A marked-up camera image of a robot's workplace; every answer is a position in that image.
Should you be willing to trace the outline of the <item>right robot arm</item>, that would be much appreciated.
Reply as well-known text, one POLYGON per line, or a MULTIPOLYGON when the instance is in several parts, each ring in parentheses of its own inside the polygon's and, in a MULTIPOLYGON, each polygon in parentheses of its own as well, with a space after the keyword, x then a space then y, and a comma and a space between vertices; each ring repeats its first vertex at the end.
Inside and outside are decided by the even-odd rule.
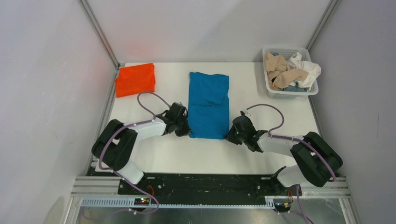
POLYGON ((323 187, 335 179, 335 173, 343 165, 341 157, 316 132, 288 136, 257 130, 245 114, 235 118, 232 124, 226 135, 227 141, 244 144, 252 152, 285 155, 296 162, 294 166, 280 168, 272 175, 271 188, 278 195, 298 184, 323 187))

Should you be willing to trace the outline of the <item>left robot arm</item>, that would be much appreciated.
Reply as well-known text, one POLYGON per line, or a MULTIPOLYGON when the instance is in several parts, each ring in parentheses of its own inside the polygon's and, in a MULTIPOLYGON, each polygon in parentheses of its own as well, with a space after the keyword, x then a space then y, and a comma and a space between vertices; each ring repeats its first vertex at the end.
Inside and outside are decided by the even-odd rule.
POLYGON ((146 121, 124 124, 117 119, 110 120, 92 147, 92 154, 98 158, 97 166, 129 182, 134 193, 144 193, 148 186, 143 179, 145 173, 130 159, 135 143, 171 133, 178 137, 189 135, 187 118, 187 108, 175 102, 168 110, 146 121))

